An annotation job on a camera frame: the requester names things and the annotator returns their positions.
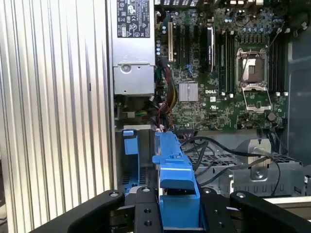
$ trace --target cpu socket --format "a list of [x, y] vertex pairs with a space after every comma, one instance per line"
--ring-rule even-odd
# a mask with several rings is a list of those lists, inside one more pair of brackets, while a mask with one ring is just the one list
[[[264, 49], [260, 51], [246, 51], [238, 49], [236, 57], [236, 80], [237, 86], [242, 89], [247, 111], [264, 112], [272, 109], [272, 104], [267, 89], [268, 60]], [[262, 91], [268, 95], [268, 106], [249, 106], [245, 97], [246, 92]]]

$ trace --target screw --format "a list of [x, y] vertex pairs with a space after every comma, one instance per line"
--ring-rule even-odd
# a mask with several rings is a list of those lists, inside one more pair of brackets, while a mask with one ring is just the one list
[[123, 65], [121, 66], [122, 71], [124, 71], [125, 73], [128, 73], [131, 71], [131, 67], [129, 65]]
[[110, 193], [110, 196], [111, 196], [112, 198], [115, 198], [115, 197], [117, 197], [118, 195], [119, 195], [118, 192]]
[[244, 194], [244, 193], [237, 193], [237, 196], [238, 196], [239, 198], [245, 198], [245, 194]]

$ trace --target green circuit board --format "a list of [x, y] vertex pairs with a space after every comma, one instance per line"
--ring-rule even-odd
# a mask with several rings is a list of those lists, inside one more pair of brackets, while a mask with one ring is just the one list
[[[252, 19], [247, 23], [246, 20], [241, 20], [239, 24], [226, 23], [226, 9], [217, 9], [213, 12], [213, 18], [208, 13], [198, 13], [196, 10], [187, 10], [180, 12], [169, 12], [167, 19], [162, 23], [162, 27], [167, 27], [168, 22], [174, 24], [174, 28], [180, 27], [181, 35], [174, 35], [174, 44], [177, 40], [181, 40], [180, 47], [175, 50], [175, 55], [181, 53], [178, 62], [176, 60], [170, 62], [170, 68], [173, 74], [175, 88], [180, 95], [179, 85], [181, 83], [198, 83], [198, 101], [177, 101], [175, 107], [169, 115], [170, 120], [176, 129], [195, 129], [195, 130], [236, 130], [236, 129], [251, 129], [256, 128], [258, 124], [269, 129], [273, 125], [283, 127], [287, 120], [287, 105], [288, 97], [283, 94], [277, 96], [273, 92], [246, 92], [245, 99], [248, 106], [267, 106], [271, 100], [271, 110], [265, 112], [247, 111], [245, 107], [245, 99], [242, 90], [239, 88], [239, 77], [235, 70], [232, 72], [232, 77], [235, 79], [234, 88], [235, 94], [231, 98], [227, 93], [221, 95], [220, 77], [226, 75], [224, 67], [222, 48], [218, 46], [217, 35], [230, 33], [234, 31], [234, 57], [232, 63], [236, 67], [235, 54], [239, 48], [243, 51], [259, 51], [263, 49], [267, 55], [267, 67], [269, 69], [269, 41], [270, 33], [278, 28], [282, 22], [272, 20], [273, 12], [267, 8], [263, 9], [258, 19]], [[185, 30], [188, 26], [189, 38], [185, 42]], [[202, 72], [200, 63], [201, 44], [197, 38], [201, 30], [206, 27], [214, 29], [214, 68], [212, 72]], [[256, 28], [256, 32], [247, 33], [249, 28]], [[156, 31], [157, 42], [161, 42], [161, 54], [159, 56], [168, 55], [168, 37], [163, 30]], [[188, 48], [189, 61], [186, 59], [186, 50]], [[192, 65], [191, 74], [184, 66], [190, 62]], [[267, 120], [267, 115], [275, 114], [273, 122]]]

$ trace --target warning label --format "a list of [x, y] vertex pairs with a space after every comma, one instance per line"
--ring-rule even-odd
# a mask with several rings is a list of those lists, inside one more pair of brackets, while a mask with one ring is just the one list
[[118, 37], [149, 38], [149, 0], [117, 0]]

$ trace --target ribbed metal panel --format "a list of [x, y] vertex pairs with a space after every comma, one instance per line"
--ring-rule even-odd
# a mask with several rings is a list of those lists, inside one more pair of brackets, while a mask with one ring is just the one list
[[111, 188], [105, 4], [0, 0], [0, 151], [10, 233]]
[[179, 101], [198, 101], [199, 99], [198, 83], [180, 83], [179, 84]]

